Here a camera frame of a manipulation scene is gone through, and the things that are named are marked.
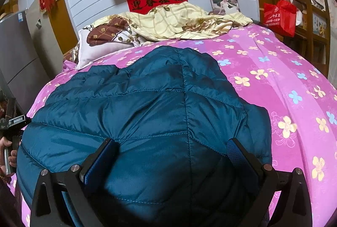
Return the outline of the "person's left hand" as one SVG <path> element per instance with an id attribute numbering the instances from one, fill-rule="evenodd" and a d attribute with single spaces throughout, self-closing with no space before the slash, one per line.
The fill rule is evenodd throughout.
<path id="1" fill-rule="evenodd" d="M 11 177 L 13 173 L 8 173 L 8 169 L 17 167 L 17 150 L 10 151 L 10 147 L 12 146 L 12 142 L 7 140 L 4 136 L 0 141 L 1 148 L 1 179 L 7 184 L 11 183 Z"/>

